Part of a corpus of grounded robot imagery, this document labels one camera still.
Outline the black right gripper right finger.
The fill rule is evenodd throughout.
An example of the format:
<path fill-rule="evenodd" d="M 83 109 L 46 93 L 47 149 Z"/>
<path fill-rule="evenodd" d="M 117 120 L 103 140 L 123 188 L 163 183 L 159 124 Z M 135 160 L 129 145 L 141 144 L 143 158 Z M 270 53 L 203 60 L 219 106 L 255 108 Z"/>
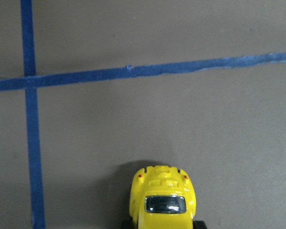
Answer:
<path fill-rule="evenodd" d="M 207 226 L 206 226 L 204 221 L 195 220 L 194 221 L 194 229 L 207 229 Z"/>

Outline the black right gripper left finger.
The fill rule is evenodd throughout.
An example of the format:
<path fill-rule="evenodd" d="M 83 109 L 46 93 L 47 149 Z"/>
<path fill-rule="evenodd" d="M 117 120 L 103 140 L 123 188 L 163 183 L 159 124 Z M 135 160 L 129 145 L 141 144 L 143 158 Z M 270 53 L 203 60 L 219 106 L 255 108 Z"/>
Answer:
<path fill-rule="evenodd" d="M 121 223 L 121 229 L 133 229 L 133 223 L 130 220 L 124 220 Z"/>

